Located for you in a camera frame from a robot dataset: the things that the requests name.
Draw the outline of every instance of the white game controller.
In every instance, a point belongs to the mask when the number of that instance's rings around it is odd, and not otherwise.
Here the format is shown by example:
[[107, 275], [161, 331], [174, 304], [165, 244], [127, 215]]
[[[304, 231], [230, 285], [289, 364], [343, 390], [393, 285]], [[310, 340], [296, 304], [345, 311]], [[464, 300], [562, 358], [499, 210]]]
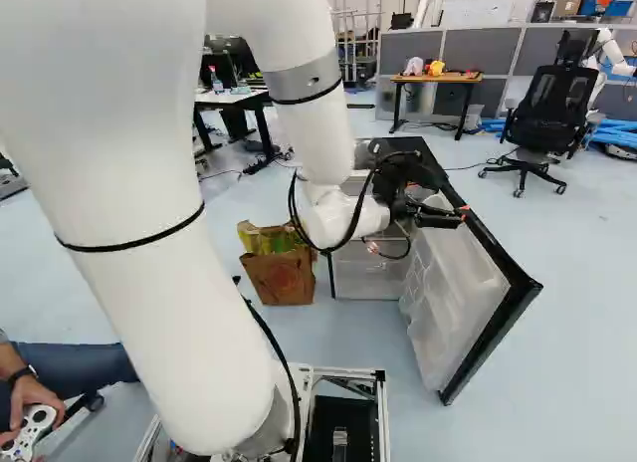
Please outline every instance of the white game controller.
[[56, 420], [58, 411], [51, 406], [35, 404], [25, 408], [20, 434], [0, 447], [0, 459], [30, 462], [33, 447], [44, 437]]

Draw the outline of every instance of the floor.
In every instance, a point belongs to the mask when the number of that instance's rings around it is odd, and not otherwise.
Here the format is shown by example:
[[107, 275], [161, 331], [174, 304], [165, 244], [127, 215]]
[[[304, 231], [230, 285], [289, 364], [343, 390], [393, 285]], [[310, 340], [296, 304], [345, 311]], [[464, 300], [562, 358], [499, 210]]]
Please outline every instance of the floor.
[[[373, 101], [370, 93], [350, 98]], [[374, 110], [349, 114], [357, 136], [387, 135], [390, 123], [376, 121]], [[214, 114], [208, 117], [217, 123]], [[276, 116], [268, 112], [268, 118], [275, 139], [285, 146]], [[448, 133], [416, 125], [401, 133], [422, 134], [445, 167], [471, 165], [511, 149], [492, 135], [456, 142]], [[215, 153], [213, 170], [240, 169], [251, 158], [224, 147]], [[396, 305], [333, 301], [322, 268], [312, 306], [260, 311], [290, 360], [387, 370], [394, 461], [634, 461], [635, 164], [581, 153], [552, 170], [569, 183], [565, 195], [530, 178], [523, 199], [512, 197], [513, 174], [483, 180], [477, 171], [451, 171], [453, 185], [544, 290], [453, 406], [441, 406], [423, 388]], [[287, 219], [291, 172], [274, 164], [238, 181], [236, 173], [226, 173], [202, 183], [211, 236], [229, 273], [243, 274], [238, 221], [270, 225]], [[114, 341], [30, 192], [0, 204], [0, 252], [2, 327], [13, 338]], [[255, 297], [247, 280], [241, 290]], [[118, 387], [109, 400], [107, 412], [56, 460], [86, 460], [88, 451], [95, 462], [132, 458], [151, 409], [139, 387]]]

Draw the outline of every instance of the jeans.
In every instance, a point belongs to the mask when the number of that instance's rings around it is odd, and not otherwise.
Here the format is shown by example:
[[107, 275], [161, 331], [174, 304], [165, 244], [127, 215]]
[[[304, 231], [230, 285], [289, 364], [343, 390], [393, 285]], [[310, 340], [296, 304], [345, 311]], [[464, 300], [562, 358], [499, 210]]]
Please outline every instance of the jeans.
[[[62, 400], [95, 392], [117, 382], [139, 382], [121, 344], [49, 345], [12, 343], [38, 379]], [[11, 390], [0, 381], [0, 432], [9, 429]]]

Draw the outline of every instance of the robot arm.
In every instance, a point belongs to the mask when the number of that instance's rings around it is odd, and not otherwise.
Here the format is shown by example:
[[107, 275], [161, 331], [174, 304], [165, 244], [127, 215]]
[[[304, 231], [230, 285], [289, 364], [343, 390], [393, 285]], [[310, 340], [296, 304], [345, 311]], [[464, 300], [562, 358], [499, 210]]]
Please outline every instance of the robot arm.
[[[303, 162], [313, 240], [342, 239], [356, 201], [339, 190], [354, 140], [327, 1], [208, 0], [207, 25], [204, 3], [0, 0], [0, 135], [165, 429], [210, 455], [265, 432], [274, 448], [290, 417], [266, 427], [288, 388], [216, 255], [193, 170], [204, 30], [249, 41]], [[387, 204], [362, 206], [353, 237], [390, 221]]]
[[[590, 55], [588, 58], [584, 59], [583, 66], [589, 69], [595, 69], [600, 71], [601, 63], [597, 60], [595, 53], [597, 50], [602, 50], [603, 53], [608, 57], [610, 64], [612, 65], [611, 73], [616, 76], [625, 76], [628, 78], [637, 76], [637, 68], [635, 66], [631, 66], [626, 62], [621, 49], [617, 45], [617, 42], [613, 39], [611, 32], [606, 28], [598, 29], [597, 34], [597, 43], [594, 46], [595, 52]], [[608, 80], [608, 76], [603, 72], [599, 73], [597, 77], [597, 83], [595, 85], [595, 89], [591, 94], [588, 106], [591, 109], [597, 97], [601, 93]]]
[[612, 64], [613, 67], [610, 71], [612, 74], [625, 77], [635, 77], [637, 75], [637, 68], [635, 66], [628, 65], [621, 49], [617, 45], [617, 41], [613, 39], [613, 36], [608, 29], [599, 29], [597, 45], [601, 47], [604, 54], [606, 54], [608, 60]]

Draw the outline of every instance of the computer monitor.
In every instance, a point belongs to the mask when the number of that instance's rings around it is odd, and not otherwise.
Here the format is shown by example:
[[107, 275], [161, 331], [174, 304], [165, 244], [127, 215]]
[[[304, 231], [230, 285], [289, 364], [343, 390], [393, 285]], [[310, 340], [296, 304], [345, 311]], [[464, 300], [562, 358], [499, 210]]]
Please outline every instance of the computer monitor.
[[237, 74], [232, 58], [228, 52], [208, 53], [201, 57], [199, 79], [207, 88], [212, 88], [210, 67], [214, 66], [217, 78], [223, 83], [225, 89], [237, 87]]
[[206, 36], [204, 46], [208, 47], [213, 54], [228, 53], [240, 79], [246, 79], [251, 74], [261, 72], [250, 46], [243, 37]]
[[595, 52], [597, 29], [564, 31], [559, 40], [555, 64], [566, 67], [578, 67], [579, 63]]

